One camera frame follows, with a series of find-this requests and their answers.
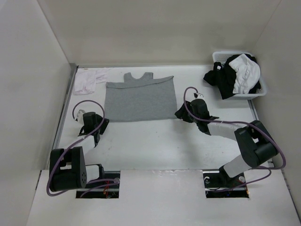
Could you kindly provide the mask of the grey tank top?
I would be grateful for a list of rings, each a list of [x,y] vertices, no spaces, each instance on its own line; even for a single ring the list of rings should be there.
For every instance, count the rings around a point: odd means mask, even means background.
[[[145,72],[141,78],[124,74],[123,82],[107,82],[105,115],[111,122],[175,119],[177,101],[174,77],[155,79]]]

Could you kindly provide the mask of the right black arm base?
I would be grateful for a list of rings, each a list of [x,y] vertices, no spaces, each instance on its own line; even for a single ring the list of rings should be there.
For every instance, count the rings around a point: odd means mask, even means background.
[[[206,198],[249,198],[246,185],[238,187],[246,182],[244,173],[230,178],[218,169],[203,171]]]

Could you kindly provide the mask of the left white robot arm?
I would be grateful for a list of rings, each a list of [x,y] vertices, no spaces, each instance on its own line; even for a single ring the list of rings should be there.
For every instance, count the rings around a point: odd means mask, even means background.
[[[49,191],[62,192],[85,188],[90,182],[94,187],[105,184],[101,164],[86,165],[85,154],[97,147],[110,120],[95,112],[83,114],[83,127],[74,145],[51,151],[49,166]]]

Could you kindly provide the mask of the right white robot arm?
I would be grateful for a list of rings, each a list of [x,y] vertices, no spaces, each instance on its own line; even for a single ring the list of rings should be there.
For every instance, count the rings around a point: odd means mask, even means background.
[[[240,155],[219,168],[218,181],[230,186],[235,177],[250,170],[260,169],[260,165],[278,155],[274,140],[260,121],[249,124],[226,123],[211,116],[203,99],[185,101],[175,112],[176,118],[195,123],[198,129],[210,136],[220,136],[237,142]]]

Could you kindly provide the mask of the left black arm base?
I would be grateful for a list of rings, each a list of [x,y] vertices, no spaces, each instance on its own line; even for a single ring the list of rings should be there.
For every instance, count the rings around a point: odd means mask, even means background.
[[[86,166],[87,184],[76,191],[77,199],[119,198],[120,171],[105,171],[101,164]]]

